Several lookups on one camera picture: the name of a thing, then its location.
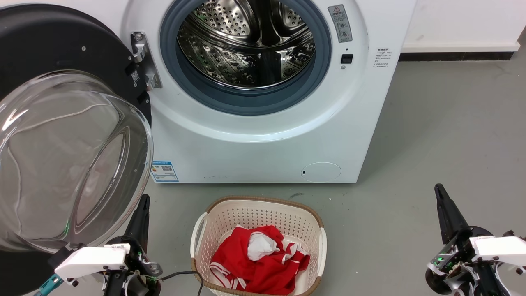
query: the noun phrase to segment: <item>black cable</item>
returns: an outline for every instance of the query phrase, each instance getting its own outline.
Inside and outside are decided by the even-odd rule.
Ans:
[[[179,272],[172,273],[170,275],[167,275],[167,276],[159,278],[159,279],[164,282],[165,280],[171,279],[171,278],[176,277],[176,276],[178,276],[180,274],[196,274],[196,275],[199,276],[199,278],[201,279],[201,286],[199,287],[199,292],[197,292],[197,296],[200,296],[201,295],[201,290],[203,289],[203,283],[205,281],[203,280],[203,277],[201,276],[201,274],[199,272],[197,272],[197,271],[179,271]]]

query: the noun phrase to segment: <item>red clothing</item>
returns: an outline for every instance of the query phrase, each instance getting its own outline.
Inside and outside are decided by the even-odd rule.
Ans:
[[[250,236],[263,233],[276,241],[280,251],[257,262],[248,259]],[[309,254],[298,243],[284,250],[283,235],[274,226],[252,230],[237,226],[212,257],[210,270],[227,288],[253,293],[288,295],[294,291],[298,271],[309,265]]]

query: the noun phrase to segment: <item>concrete floor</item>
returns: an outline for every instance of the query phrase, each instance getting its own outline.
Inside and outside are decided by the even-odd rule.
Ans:
[[[191,232],[205,208],[224,195],[264,195],[322,217],[329,251],[314,295],[435,295],[424,272],[442,247],[439,182],[470,224],[526,235],[526,47],[509,62],[400,63],[357,184],[150,182],[148,255],[165,274],[189,270]],[[526,295],[524,276],[508,271],[504,280]],[[196,295],[198,287],[179,276],[161,294]],[[99,289],[81,283],[76,292]]]

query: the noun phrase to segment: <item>metal hinge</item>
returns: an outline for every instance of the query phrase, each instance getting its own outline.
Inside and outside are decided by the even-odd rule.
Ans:
[[[154,58],[151,56],[148,40],[144,32],[131,33],[131,46],[133,50],[134,62],[140,64],[146,75],[146,90],[151,91],[154,88],[163,88]]]

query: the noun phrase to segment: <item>laundry basket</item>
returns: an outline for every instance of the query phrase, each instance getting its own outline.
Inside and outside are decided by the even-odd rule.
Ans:
[[[318,287],[327,255],[327,237],[318,214],[306,205],[256,196],[227,196],[208,207],[199,217],[190,244],[191,264],[204,279],[204,286],[220,296],[262,296],[219,285],[210,271],[210,260],[219,245],[237,225],[248,229],[274,225],[285,243],[300,243],[310,254],[309,266],[296,276],[296,289],[290,295],[311,295]]]

